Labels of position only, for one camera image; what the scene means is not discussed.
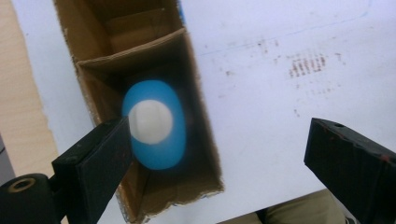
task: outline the wooden surface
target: wooden surface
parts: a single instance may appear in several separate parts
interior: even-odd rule
[[[58,155],[13,6],[0,0],[0,133],[15,175],[52,175]]]

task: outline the dark spot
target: dark spot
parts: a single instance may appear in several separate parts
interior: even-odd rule
[[[294,72],[294,74],[297,76],[297,77],[299,77],[300,76],[300,73],[298,72],[298,68],[297,68],[297,66],[296,66],[296,64],[295,63],[293,63],[293,72]]]
[[[308,74],[311,74],[311,70],[309,69],[308,60],[304,59],[304,67]]]
[[[338,62],[341,62],[341,54],[340,53],[334,53],[337,56]]]
[[[381,155],[379,158],[381,161],[385,161],[387,163],[390,163],[390,157],[388,155]]]
[[[345,127],[344,125],[342,125],[340,123],[335,123],[334,126],[337,127],[337,128],[344,128]]]
[[[300,68],[302,75],[305,76],[305,70],[304,70],[303,64],[301,62],[298,63],[298,67]]]
[[[314,70],[314,72],[317,72],[317,67],[315,66],[315,62],[314,62],[314,60],[313,60],[313,59],[311,59],[311,60],[310,60],[310,62],[311,62],[311,67],[312,67],[312,70]]]
[[[321,66],[320,66],[320,61],[319,61],[319,57],[318,56],[315,57],[315,61],[317,63],[317,71],[320,72],[321,71]]]
[[[323,56],[320,57],[320,61],[323,67],[326,66],[326,60],[323,58]]]
[[[300,117],[300,114],[297,112],[297,109],[294,109],[294,114],[297,116],[297,118]]]

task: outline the white surface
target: white surface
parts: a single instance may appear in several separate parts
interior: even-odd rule
[[[155,100],[137,103],[128,115],[131,135],[146,144],[158,144],[172,131],[173,117],[169,108]]]
[[[76,141],[70,134],[83,135],[91,122],[51,1],[13,2],[29,34],[49,126],[64,148]],[[322,189],[303,163],[312,117],[396,149],[396,2],[181,3],[226,191],[171,207],[149,223],[216,223]],[[122,223],[113,209],[107,223]]]
[[[43,111],[58,151],[63,153],[87,134],[93,123],[53,2],[13,0],[12,3],[25,38]],[[116,197],[109,202],[99,223],[124,223]]]

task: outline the cardboard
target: cardboard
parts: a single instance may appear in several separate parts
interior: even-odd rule
[[[135,161],[121,181],[117,195],[126,221],[140,223],[171,204],[191,203],[223,191],[190,39],[176,1],[57,0],[55,4],[96,124],[118,118],[124,94],[147,79],[172,86],[185,112],[188,139],[180,164],[154,172]]]

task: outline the stain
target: stain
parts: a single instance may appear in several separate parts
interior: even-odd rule
[[[227,72],[225,72],[225,75],[226,75],[227,77],[230,77],[230,76],[235,75],[235,73],[232,72],[232,71],[227,71]]]
[[[346,62],[344,62],[342,58],[343,55],[341,53],[334,53],[334,55],[337,56],[338,62],[342,63],[343,65],[346,65]]]
[[[265,40],[261,40],[257,43],[257,45],[262,49],[262,52],[264,52],[265,54],[268,53],[268,48],[267,45],[265,43]]]
[[[387,162],[387,163],[390,163],[390,161],[391,161],[391,158],[390,158],[390,156],[389,155],[381,155],[381,157],[379,158],[381,161],[384,161],[384,162]]]
[[[294,109],[294,114],[295,114],[295,116],[297,116],[297,118],[300,117],[300,114],[297,112],[297,109]]]
[[[323,54],[295,54],[286,56],[291,61],[290,77],[303,77],[321,72],[326,67],[327,56]]]

